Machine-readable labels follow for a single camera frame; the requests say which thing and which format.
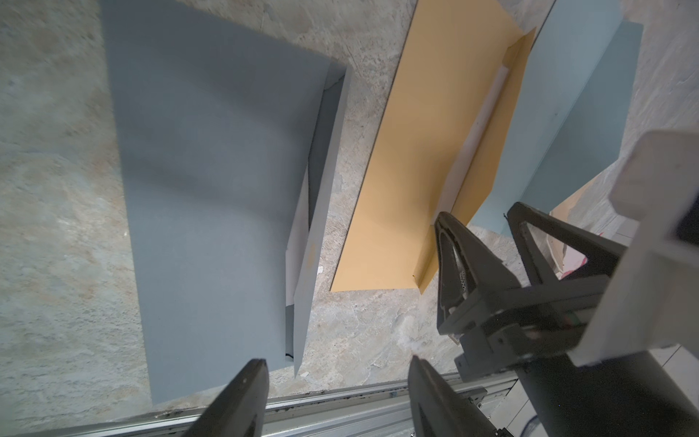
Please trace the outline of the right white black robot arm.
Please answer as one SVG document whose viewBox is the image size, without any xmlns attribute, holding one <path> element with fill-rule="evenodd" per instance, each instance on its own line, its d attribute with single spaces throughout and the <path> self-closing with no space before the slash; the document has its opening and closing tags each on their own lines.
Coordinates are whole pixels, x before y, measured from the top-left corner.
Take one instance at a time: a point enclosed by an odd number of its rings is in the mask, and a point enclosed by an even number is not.
<svg viewBox="0 0 699 437">
<path fill-rule="evenodd" d="M 528 285 L 453 214 L 434 226 L 437 328 L 459 338 L 462 380 L 515 371 L 551 436 L 697 435 L 697 411 L 650 353 L 569 358 L 624 247 L 520 202 L 506 218 Z"/>
</svg>

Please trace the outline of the light blue envelope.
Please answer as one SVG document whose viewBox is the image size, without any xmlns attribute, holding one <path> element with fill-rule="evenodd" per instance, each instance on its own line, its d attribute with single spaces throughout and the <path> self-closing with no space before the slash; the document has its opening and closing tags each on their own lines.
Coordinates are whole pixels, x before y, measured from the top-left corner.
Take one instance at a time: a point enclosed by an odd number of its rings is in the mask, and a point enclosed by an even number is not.
<svg viewBox="0 0 699 437">
<path fill-rule="evenodd" d="M 493 188 L 471 224 L 506 235 L 516 202 L 544 213 L 616 162 L 644 28 L 617 1 L 557 1 L 535 39 Z"/>
</svg>

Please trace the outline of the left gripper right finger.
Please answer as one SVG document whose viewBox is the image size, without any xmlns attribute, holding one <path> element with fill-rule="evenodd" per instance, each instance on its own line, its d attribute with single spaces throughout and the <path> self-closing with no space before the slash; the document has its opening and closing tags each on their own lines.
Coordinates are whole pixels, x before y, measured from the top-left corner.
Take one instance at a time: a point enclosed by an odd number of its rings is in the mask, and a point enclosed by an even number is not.
<svg viewBox="0 0 699 437">
<path fill-rule="evenodd" d="M 472 402 L 417 355 L 411 359 L 408 390 L 416 436 L 496 436 L 498 431 Z"/>
</svg>

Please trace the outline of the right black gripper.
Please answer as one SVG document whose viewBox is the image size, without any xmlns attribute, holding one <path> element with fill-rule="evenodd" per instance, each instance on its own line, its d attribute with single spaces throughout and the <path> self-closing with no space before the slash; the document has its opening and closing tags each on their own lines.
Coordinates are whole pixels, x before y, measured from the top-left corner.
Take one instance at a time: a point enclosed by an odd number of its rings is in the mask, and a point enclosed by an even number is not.
<svg viewBox="0 0 699 437">
<path fill-rule="evenodd" d="M 516 276 L 453 214 L 434 225 L 439 278 L 437 329 L 458 337 L 464 382 L 512 371 L 578 345 L 626 246 L 516 202 L 507 222 L 531 284 Z M 586 257 L 559 282 L 529 226 Z"/>
</svg>

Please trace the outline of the tan kraft envelope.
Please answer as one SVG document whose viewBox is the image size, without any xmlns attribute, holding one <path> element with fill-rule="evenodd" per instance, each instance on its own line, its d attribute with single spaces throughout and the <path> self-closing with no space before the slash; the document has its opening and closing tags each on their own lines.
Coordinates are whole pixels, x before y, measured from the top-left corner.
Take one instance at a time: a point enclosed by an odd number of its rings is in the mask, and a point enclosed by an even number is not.
<svg viewBox="0 0 699 437">
<path fill-rule="evenodd" d="M 420 1 L 331 290 L 425 287 L 448 172 L 522 30 L 496 1 Z"/>
</svg>

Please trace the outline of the pink white letter paper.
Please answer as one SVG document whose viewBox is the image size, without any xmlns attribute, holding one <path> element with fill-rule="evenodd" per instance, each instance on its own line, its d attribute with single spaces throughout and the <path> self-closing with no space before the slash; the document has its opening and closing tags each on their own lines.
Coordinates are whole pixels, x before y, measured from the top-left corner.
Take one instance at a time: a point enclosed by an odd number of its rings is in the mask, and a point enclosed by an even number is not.
<svg viewBox="0 0 699 437">
<path fill-rule="evenodd" d="M 587 263 L 587 258 L 584 254 L 571 251 L 564 255 L 564 271 L 562 272 L 562 277 L 565 278 L 571 275 L 577 269 L 584 266 Z"/>
</svg>

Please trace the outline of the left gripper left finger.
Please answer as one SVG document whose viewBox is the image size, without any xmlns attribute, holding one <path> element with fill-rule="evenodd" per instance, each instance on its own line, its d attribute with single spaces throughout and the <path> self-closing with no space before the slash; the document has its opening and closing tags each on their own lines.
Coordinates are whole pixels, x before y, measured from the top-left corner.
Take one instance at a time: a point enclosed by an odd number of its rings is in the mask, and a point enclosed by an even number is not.
<svg viewBox="0 0 699 437">
<path fill-rule="evenodd" d="M 260 437 L 268 395 L 267 362 L 250 360 L 184 436 Z"/>
</svg>

